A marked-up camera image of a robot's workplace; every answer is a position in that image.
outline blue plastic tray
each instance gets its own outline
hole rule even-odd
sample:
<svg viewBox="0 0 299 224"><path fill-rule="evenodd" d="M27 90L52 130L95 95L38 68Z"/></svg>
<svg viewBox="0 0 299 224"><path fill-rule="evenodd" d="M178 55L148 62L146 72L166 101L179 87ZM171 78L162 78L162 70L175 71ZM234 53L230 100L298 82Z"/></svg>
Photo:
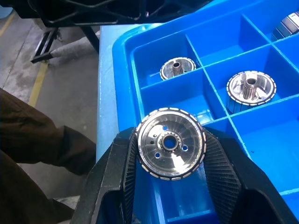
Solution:
<svg viewBox="0 0 299 224"><path fill-rule="evenodd" d="M219 0L163 25L141 26L113 48L119 129L161 107L177 107L238 139L299 218L299 35L275 41L297 0ZM188 57L201 67L162 81L161 66ZM274 99L230 114L226 84L240 71L269 74ZM143 224L218 223L201 165L186 179L159 180L137 165L134 214Z"/></svg>

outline concrete floor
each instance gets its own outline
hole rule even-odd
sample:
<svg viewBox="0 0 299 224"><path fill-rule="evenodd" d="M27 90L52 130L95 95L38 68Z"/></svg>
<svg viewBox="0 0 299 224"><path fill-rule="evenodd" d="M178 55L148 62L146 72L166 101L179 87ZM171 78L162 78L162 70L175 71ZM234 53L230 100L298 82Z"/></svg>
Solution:
<svg viewBox="0 0 299 224"><path fill-rule="evenodd" d="M0 29L6 19L0 20ZM0 36L0 87L28 102L41 64L32 64L31 56L43 32L31 21L13 17ZM83 37L79 28L62 28L63 42L55 40L52 48ZM36 109L49 116L57 126L66 125L96 141L97 81L99 56L64 56L49 61ZM47 197L79 195L85 177L51 165L20 164Z"/></svg>

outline yellow floor line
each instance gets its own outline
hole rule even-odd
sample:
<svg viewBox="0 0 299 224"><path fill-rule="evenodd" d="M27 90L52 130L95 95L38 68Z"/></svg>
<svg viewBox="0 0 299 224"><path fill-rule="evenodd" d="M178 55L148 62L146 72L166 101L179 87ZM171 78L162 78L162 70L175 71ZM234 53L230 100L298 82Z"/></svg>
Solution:
<svg viewBox="0 0 299 224"><path fill-rule="evenodd" d="M46 75L46 72L48 69L48 65L49 65L48 63L41 63L41 66L37 73L36 81L34 82L33 89L31 91L30 98L28 101L28 104L32 107L36 106L36 101L38 99L38 95L41 90L41 87L43 84L43 78L45 78L45 75Z"/></svg>
<svg viewBox="0 0 299 224"><path fill-rule="evenodd" d="M0 29L0 36L2 36L2 34L4 34L5 30L8 28L11 20L13 20L14 15L15 15L15 12L11 13L10 16L9 16L9 18L4 23L4 26Z"/></svg>

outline bolt hole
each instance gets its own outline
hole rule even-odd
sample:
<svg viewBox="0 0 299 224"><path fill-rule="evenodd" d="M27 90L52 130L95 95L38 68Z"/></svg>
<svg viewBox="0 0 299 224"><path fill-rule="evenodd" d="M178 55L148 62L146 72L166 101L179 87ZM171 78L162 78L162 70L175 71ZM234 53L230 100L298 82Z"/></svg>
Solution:
<svg viewBox="0 0 299 224"><path fill-rule="evenodd" d="M188 150L188 146L183 146L183 151L187 151Z"/></svg>
<svg viewBox="0 0 299 224"><path fill-rule="evenodd" d="M178 68L180 65L181 65L181 64L180 64L179 62L175 62L175 63L173 63L173 67L174 67L174 68Z"/></svg>
<svg viewBox="0 0 299 224"><path fill-rule="evenodd" d="M174 136L169 135L164 138L163 143L166 148L174 148L177 144L177 139Z"/></svg>
<svg viewBox="0 0 299 224"><path fill-rule="evenodd" d="M246 80L246 82L249 84L249 85L254 85L256 83L256 79L254 78L249 78Z"/></svg>

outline black metal frame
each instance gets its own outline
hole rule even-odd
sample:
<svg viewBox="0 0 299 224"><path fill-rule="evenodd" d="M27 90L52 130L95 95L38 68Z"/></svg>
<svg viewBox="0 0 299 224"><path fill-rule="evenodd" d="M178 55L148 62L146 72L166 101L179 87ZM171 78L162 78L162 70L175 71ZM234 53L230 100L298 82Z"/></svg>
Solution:
<svg viewBox="0 0 299 224"><path fill-rule="evenodd" d="M80 27L90 44L99 53L100 41L91 27ZM43 34L42 39L37 45L34 56L31 59L32 63L41 62L44 60L52 59L53 56L49 52L53 41L57 38L58 28L53 28L51 31L47 31Z"/></svg>

